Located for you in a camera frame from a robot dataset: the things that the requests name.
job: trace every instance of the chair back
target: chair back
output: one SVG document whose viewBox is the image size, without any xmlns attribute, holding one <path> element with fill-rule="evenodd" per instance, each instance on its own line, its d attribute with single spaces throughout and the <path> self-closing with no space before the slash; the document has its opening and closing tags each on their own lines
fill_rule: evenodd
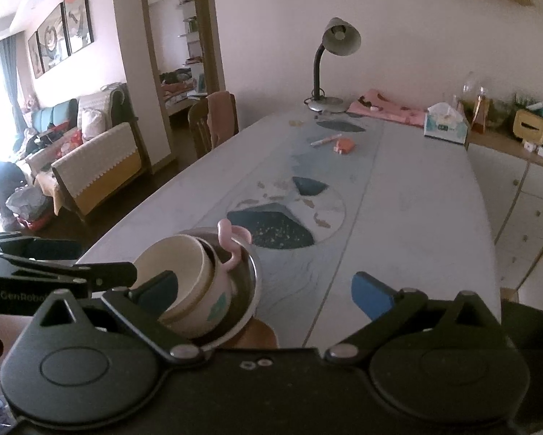
<svg viewBox="0 0 543 435">
<path fill-rule="evenodd" d="M 233 116 L 235 118 L 235 135 L 239 132 L 239 127 L 237 124 L 237 106 L 233 95 L 231 95 L 231 104 L 233 104 Z M 213 150 L 213 147 L 211 146 L 211 132 L 209 131 L 209 125 L 207 124 L 208 116 L 209 102 L 206 98 L 195 103 L 189 110 L 189 129 L 195 144 L 197 159 L 200 159 Z"/>
</svg>

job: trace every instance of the lamp shade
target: lamp shade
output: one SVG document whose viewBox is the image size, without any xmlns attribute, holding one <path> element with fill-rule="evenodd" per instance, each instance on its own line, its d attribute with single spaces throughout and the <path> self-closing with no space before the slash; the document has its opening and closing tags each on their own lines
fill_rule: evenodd
<svg viewBox="0 0 543 435">
<path fill-rule="evenodd" d="M 334 55 L 352 55 L 362 45 L 362 36 L 350 23 L 332 18 L 323 33 L 322 43 Z"/>
</svg>

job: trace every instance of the screw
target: screw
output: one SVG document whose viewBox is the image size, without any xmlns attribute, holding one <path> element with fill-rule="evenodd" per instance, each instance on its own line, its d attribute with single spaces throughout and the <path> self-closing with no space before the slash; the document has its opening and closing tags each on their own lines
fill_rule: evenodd
<svg viewBox="0 0 543 435">
<path fill-rule="evenodd" d="M 258 365 L 254 361 L 242 361 L 239 367 L 251 371 L 252 369 L 256 369 Z"/>
<path fill-rule="evenodd" d="M 359 353 L 358 347 L 351 343 L 339 343 L 328 350 L 329 355 L 336 360 L 349 360 Z"/>
<path fill-rule="evenodd" d="M 182 343 L 171 348 L 169 353 L 177 360 L 195 360 L 200 355 L 201 350 L 191 343 Z"/>
<path fill-rule="evenodd" d="M 273 361 L 268 358 L 261 358 L 258 360 L 259 366 L 272 366 Z"/>
</svg>

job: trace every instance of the framed photo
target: framed photo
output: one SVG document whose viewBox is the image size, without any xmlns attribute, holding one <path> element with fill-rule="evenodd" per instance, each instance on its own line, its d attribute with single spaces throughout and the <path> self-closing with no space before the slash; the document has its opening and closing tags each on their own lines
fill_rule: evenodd
<svg viewBox="0 0 543 435">
<path fill-rule="evenodd" d="M 38 31 L 33 33 L 32 36 L 30 36 L 30 39 L 28 39 L 28 49 L 30 51 L 32 68 L 34 69 L 34 77 L 40 78 L 44 74 L 44 66 L 42 65 L 42 58 L 40 57 Z"/>
<path fill-rule="evenodd" d="M 68 58 L 66 28 L 60 3 L 38 28 L 38 44 L 44 72 Z"/>
<path fill-rule="evenodd" d="M 64 0 L 64 19 L 68 30 L 70 54 L 94 41 L 88 0 Z"/>
</svg>

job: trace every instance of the white pillow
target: white pillow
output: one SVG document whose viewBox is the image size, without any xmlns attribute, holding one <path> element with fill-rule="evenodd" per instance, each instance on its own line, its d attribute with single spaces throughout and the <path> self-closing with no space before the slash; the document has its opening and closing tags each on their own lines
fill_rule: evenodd
<svg viewBox="0 0 543 435">
<path fill-rule="evenodd" d="M 106 130 L 104 113 L 99 109 L 82 110 L 82 141 L 88 142 Z"/>
</svg>

